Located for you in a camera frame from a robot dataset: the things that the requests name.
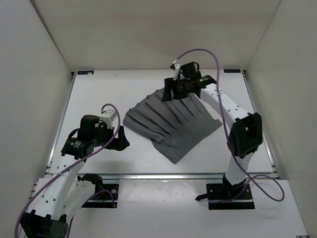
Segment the grey pleated skirt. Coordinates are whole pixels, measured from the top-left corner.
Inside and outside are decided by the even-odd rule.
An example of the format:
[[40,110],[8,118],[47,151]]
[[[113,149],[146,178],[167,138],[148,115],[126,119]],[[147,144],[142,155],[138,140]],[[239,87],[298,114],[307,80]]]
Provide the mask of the grey pleated skirt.
[[163,89],[130,108],[125,127],[149,139],[156,150],[177,164],[203,139],[222,126],[194,93],[180,100],[162,101]]

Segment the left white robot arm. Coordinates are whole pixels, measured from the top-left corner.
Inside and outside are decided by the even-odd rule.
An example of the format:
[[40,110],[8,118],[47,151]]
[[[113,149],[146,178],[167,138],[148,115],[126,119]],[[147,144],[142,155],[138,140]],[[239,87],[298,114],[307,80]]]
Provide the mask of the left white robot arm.
[[84,115],[80,126],[68,135],[52,178],[31,198],[18,222],[28,238],[67,238],[75,213],[89,200],[109,190],[98,174],[78,173],[87,160],[103,149],[123,151],[130,144],[124,127],[113,127],[120,116],[114,110],[100,116]]

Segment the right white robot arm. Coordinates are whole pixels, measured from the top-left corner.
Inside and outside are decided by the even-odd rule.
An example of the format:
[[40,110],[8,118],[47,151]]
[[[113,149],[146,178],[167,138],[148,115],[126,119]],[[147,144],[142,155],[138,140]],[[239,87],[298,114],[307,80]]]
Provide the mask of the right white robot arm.
[[242,191],[249,162],[263,142],[262,118],[258,113],[243,109],[227,96],[220,89],[218,78],[202,76],[197,62],[181,65],[174,61],[171,69],[174,76],[164,81],[164,102],[184,99],[194,93],[222,117],[231,152],[229,167],[222,179],[222,194],[234,198]]

